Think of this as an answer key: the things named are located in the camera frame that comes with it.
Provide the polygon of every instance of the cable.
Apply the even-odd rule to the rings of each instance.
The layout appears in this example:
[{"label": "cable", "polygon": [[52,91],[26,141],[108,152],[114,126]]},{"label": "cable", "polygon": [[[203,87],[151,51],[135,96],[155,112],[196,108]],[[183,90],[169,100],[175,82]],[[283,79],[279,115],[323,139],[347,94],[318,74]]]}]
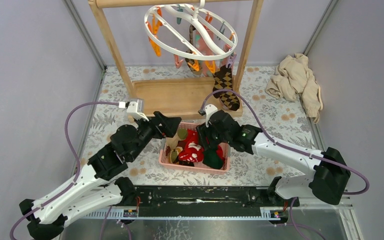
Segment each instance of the cable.
[{"label": "cable", "polygon": [[130,231],[129,226],[128,226],[127,224],[125,224],[124,222],[120,221],[120,220],[117,221],[117,224],[118,224],[118,223],[121,223],[122,226],[124,226],[124,227],[127,229],[128,240],[132,240],[132,231]]},{"label": "cable", "polygon": [[111,209],[113,209],[113,206],[109,206],[109,209],[105,213],[105,217],[103,218],[102,225],[100,226],[99,240],[101,240],[102,236],[104,235],[105,222],[107,221],[107,218],[110,215]]},{"label": "cable", "polygon": [[293,224],[286,224],[286,223],[285,224],[276,224],[275,225],[275,227],[283,227],[283,226],[286,226],[286,227],[295,227],[295,226],[297,226],[298,228],[307,229],[309,231],[313,231],[316,234],[318,234],[323,240],[326,240],[325,236],[323,236],[321,232],[319,232],[315,228],[312,228],[312,227],[307,226],[307,225],[303,225],[303,224],[299,224],[299,223],[297,223],[295,225],[293,225]]},{"label": "cable", "polygon": [[286,209],[288,208],[288,201],[285,201],[284,205],[283,205],[283,210],[282,210],[282,213],[284,211],[286,211]]},{"label": "cable", "polygon": [[136,216],[139,215],[139,212],[138,212],[138,210],[139,210],[139,204],[141,204],[141,197],[140,197],[140,196],[137,196],[137,197],[136,197]]},{"label": "cable", "polygon": [[307,230],[310,230],[310,231],[313,231],[315,232],[316,234],[318,234],[323,240],[326,240],[326,237],[323,236],[323,234],[321,232],[319,232],[318,230],[310,227],[310,226],[307,226],[307,225],[302,225],[302,224],[297,224],[295,223],[295,220],[294,220],[294,217],[292,216],[292,206],[294,205],[295,203],[295,200],[297,200],[297,197],[294,197],[291,204],[290,204],[290,207],[289,207],[289,215],[290,215],[290,220],[292,221],[292,225],[295,227],[296,231],[299,233],[299,235],[301,235],[302,238],[304,238],[305,240],[311,240],[309,239],[308,237],[306,237],[299,229],[298,227],[301,227],[303,229],[307,229]]},{"label": "cable", "polygon": [[[215,90],[213,91],[212,93],[210,93],[205,99],[204,101],[202,102],[202,105],[201,105],[201,111],[204,110],[204,107],[205,107],[205,103],[207,102],[207,100],[213,95],[213,94],[216,94],[216,93],[220,93],[220,92],[231,92],[233,94],[235,94],[238,98],[240,98],[243,103],[245,103],[245,105],[249,108],[249,110],[251,111],[252,115],[254,115],[254,118],[255,120],[257,121],[257,124],[258,126],[260,127],[260,129],[262,130],[262,133],[272,142],[272,143],[275,143],[275,140],[273,139],[272,136],[270,136],[270,134],[264,129],[263,127],[263,124],[260,122],[259,118],[257,117],[257,114],[256,112],[253,110],[253,108],[250,106],[250,104],[241,96],[239,95],[239,93],[236,93],[235,91],[233,90],[230,90],[230,89],[218,89],[218,90]],[[358,172],[357,170],[349,167],[349,166],[346,166],[344,164],[341,164],[341,163],[338,163],[336,161],[332,161],[332,160],[329,160],[327,158],[324,158],[324,157],[321,157],[321,156],[317,156],[317,155],[311,155],[311,153],[309,152],[305,152],[305,151],[301,151],[301,150],[298,150],[298,149],[295,149],[293,147],[290,147],[290,146],[286,146],[280,142],[277,142],[276,145],[278,145],[279,147],[281,148],[284,148],[286,150],[290,150],[292,152],[295,152],[295,153],[298,153],[298,154],[301,154],[301,155],[304,155],[304,156],[307,156],[307,157],[310,157],[310,158],[315,158],[315,159],[318,159],[320,161],[323,161],[323,162],[326,162],[326,163],[329,163],[329,164],[332,164],[332,165],[335,165],[335,166],[338,166],[340,168],[343,168],[347,171],[350,171],[354,174],[356,174],[357,176],[359,176],[360,178],[363,179],[363,181],[365,182],[365,187],[363,188],[363,190],[360,190],[360,191],[354,191],[354,192],[344,192],[343,194],[344,195],[360,195],[360,194],[363,194],[365,192],[367,192],[369,190],[369,187],[370,187],[370,183],[369,183],[369,180],[367,179],[366,176],[364,176],[362,173]]]},{"label": "cable", "polygon": [[65,139],[67,140],[68,146],[70,147],[70,150],[71,150],[71,152],[72,152],[73,155],[74,155],[74,158],[75,158],[75,164],[76,164],[76,167],[77,167],[77,171],[75,172],[73,182],[70,183],[66,188],[64,188],[64,190],[62,190],[61,192],[59,192],[57,195],[51,197],[49,200],[47,200],[47,201],[45,201],[44,203],[42,203],[42,204],[40,205],[40,207],[36,207],[35,209],[32,209],[31,211],[29,211],[28,213],[26,213],[25,215],[23,215],[20,219],[18,219],[18,221],[16,221],[16,222],[14,223],[14,225],[11,227],[11,230],[9,231],[9,238],[10,238],[11,240],[17,240],[17,239],[14,237],[14,231],[16,230],[17,226],[18,226],[24,219],[26,219],[28,216],[34,214],[35,212],[37,212],[37,211],[40,210],[41,208],[45,207],[46,205],[50,204],[51,202],[53,202],[55,199],[59,198],[61,195],[65,194],[68,190],[70,190],[70,189],[74,186],[74,183],[77,181],[77,179],[78,179],[79,176],[80,176],[81,166],[80,166],[80,158],[79,158],[79,155],[77,155],[77,152],[76,152],[76,150],[74,149],[72,142],[70,141],[70,137],[69,137],[69,121],[70,121],[71,116],[72,116],[72,115],[74,114],[74,112],[77,111],[78,109],[81,109],[81,108],[83,108],[83,107],[85,107],[85,106],[89,106],[89,105],[98,105],[98,104],[114,105],[114,106],[118,106],[118,105],[119,105],[118,102],[91,101],[91,102],[86,102],[86,103],[83,103],[83,104],[81,104],[81,105],[78,105],[78,106],[76,106],[73,110],[71,110],[71,112],[68,114],[67,118],[65,119],[64,132],[65,132]]}]

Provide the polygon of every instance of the floral mat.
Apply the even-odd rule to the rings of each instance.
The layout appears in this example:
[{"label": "floral mat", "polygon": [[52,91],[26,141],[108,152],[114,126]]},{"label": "floral mat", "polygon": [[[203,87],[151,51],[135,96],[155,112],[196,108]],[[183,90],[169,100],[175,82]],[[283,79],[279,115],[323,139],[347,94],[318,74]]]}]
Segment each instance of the floral mat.
[{"label": "floral mat", "polygon": [[[132,80],[195,77],[189,68],[128,67]],[[275,137],[306,148],[314,148],[310,122],[299,101],[275,99],[265,92],[266,85],[275,71],[271,66],[249,66],[240,86],[242,96],[256,111],[263,126]],[[118,102],[128,99],[127,90],[115,66],[108,67],[102,83],[99,101]],[[257,126],[247,106],[243,106],[242,124]],[[203,120],[186,122],[202,123]],[[110,141],[117,128],[130,124],[124,110],[112,105],[97,105],[92,125],[85,141],[82,165],[90,156]],[[135,185],[211,185],[211,186],[268,186],[276,176],[299,176],[302,173],[277,159],[257,157],[231,149],[230,170],[224,175],[166,169],[158,162],[162,140],[153,139],[128,169],[120,176],[129,177]]]}]

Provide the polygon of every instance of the gray wall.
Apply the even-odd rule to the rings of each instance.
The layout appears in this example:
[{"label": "gray wall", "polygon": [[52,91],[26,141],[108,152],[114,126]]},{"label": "gray wall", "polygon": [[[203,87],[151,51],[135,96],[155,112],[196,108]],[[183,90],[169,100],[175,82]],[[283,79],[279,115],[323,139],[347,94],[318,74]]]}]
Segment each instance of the gray wall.
[{"label": "gray wall", "polygon": [[[64,137],[70,110],[94,98],[100,69],[62,0],[0,1],[0,240],[25,198],[63,183],[74,158]],[[69,125],[80,145],[89,109]],[[31,239],[27,221],[16,230]]]},{"label": "gray wall", "polygon": [[[352,197],[365,240],[384,239],[384,1],[341,0],[309,54],[328,146],[370,180]],[[352,176],[349,189],[363,187]]]},{"label": "gray wall", "polygon": [[[73,0],[73,2],[102,59],[107,65],[114,65],[115,62],[91,12],[88,1]],[[278,64],[288,54],[302,53],[329,2],[330,0],[265,0],[248,63]],[[211,2],[205,4],[205,9],[224,18],[236,30],[239,36],[237,53],[240,53],[240,49],[242,49],[251,6],[252,1]],[[121,56],[127,65],[174,64],[171,53],[161,50],[162,56],[157,57],[151,48],[143,24],[144,15],[149,8],[150,6],[108,8],[104,12]],[[215,22],[214,20],[211,24],[219,29],[219,25],[216,25]],[[170,23],[183,36],[188,36],[189,25],[185,21],[182,21],[181,25],[177,25],[174,18]],[[183,50],[186,49],[164,27],[159,30],[158,37],[168,45]]]}]

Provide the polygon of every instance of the brown argyle sock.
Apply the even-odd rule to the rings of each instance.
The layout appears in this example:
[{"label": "brown argyle sock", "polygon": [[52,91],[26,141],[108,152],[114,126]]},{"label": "brown argyle sock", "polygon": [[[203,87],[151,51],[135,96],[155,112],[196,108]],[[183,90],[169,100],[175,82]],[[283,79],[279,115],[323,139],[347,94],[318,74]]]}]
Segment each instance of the brown argyle sock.
[{"label": "brown argyle sock", "polygon": [[[220,70],[216,71],[212,76],[214,77],[213,91],[219,89],[233,89],[233,75],[231,68],[227,68],[226,65],[223,65],[220,67]],[[223,105],[232,111],[238,110],[241,105],[239,98],[229,91],[214,93],[213,96],[216,99],[220,99]]]},{"label": "brown argyle sock", "polygon": [[[189,26],[189,43],[192,44],[192,46],[194,46],[194,31],[195,31],[195,27],[191,24]],[[188,54],[191,54],[192,51],[190,49],[188,49],[186,51]],[[201,67],[201,63],[198,62],[199,64],[199,71],[196,71],[195,69],[193,69],[191,66],[189,66],[188,63],[190,63],[191,65],[193,65],[195,63],[195,60],[194,59],[190,59],[190,58],[184,58],[187,66],[189,67],[190,71],[195,74],[195,75],[201,75],[203,73],[203,68]]]}]

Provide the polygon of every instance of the wooden base tray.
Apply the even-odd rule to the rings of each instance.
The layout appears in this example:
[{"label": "wooden base tray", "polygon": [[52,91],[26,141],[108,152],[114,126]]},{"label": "wooden base tray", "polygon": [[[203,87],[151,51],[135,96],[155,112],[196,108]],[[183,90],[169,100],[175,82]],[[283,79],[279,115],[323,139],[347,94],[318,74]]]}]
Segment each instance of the wooden base tray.
[{"label": "wooden base tray", "polygon": [[[152,116],[160,111],[167,117],[201,119],[198,113],[204,99],[213,91],[214,78],[194,77],[180,79],[159,79],[132,81],[136,96],[144,100],[143,112]],[[219,99],[211,96],[206,104],[223,109]],[[232,117],[242,116],[242,104],[236,111],[226,110]]]}]

